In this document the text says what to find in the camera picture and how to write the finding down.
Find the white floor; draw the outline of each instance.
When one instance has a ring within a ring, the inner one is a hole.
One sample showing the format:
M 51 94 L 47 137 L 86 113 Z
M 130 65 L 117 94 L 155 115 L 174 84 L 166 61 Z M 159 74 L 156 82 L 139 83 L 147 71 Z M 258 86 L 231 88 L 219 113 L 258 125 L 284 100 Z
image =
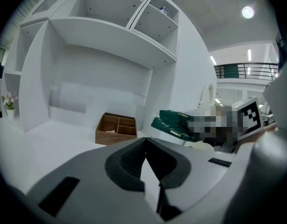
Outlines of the white floor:
M 138 131 L 138 137 L 144 137 Z M 95 148 L 95 129 L 50 119 L 23 133 L 0 119 L 0 171 L 23 193 L 72 157 Z

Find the ceiling light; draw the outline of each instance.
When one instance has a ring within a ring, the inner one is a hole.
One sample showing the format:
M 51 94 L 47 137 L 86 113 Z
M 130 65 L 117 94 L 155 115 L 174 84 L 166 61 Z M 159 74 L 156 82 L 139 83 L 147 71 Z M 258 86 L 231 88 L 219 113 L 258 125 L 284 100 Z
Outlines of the ceiling light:
M 248 54 L 248 61 L 251 61 L 251 49 L 247 50 L 247 54 Z
M 210 56 L 210 58 L 211 58 L 213 64 L 214 64 L 214 65 L 217 65 L 216 61 L 214 60 L 214 57 L 213 57 L 213 56 Z
M 252 18 L 254 16 L 255 12 L 251 7 L 244 7 L 242 9 L 242 15 L 243 17 L 249 19 Z

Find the ceiling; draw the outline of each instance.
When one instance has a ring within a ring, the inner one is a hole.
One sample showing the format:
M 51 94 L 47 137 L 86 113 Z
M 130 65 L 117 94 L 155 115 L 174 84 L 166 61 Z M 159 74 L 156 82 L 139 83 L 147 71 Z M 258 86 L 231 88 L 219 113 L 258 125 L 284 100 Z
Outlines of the ceiling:
M 192 21 L 209 51 L 238 44 L 273 43 L 278 31 L 274 12 L 264 0 L 172 0 Z M 242 16 L 251 6 L 255 16 Z
M 224 48 L 210 52 L 217 65 L 247 62 L 268 62 L 271 44 L 249 44 Z M 251 61 L 248 60 L 247 50 L 251 50 Z

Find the small bottle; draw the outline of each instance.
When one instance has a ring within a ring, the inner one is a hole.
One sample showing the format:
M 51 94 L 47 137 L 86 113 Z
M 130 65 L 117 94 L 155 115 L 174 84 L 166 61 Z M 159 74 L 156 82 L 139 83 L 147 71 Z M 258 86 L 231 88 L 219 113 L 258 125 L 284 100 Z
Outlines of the small bottle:
M 160 9 L 160 11 L 162 12 L 162 13 L 164 13 L 164 14 L 167 14 L 167 8 L 166 7 L 162 7 L 161 9 Z

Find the balcony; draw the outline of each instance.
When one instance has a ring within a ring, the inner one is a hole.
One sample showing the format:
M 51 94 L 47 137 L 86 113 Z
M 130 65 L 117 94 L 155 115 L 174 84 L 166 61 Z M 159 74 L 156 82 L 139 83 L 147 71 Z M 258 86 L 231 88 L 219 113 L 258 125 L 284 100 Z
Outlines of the balcony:
M 276 63 L 233 63 L 215 66 L 218 79 L 256 79 L 273 81 L 277 78 L 278 64 Z

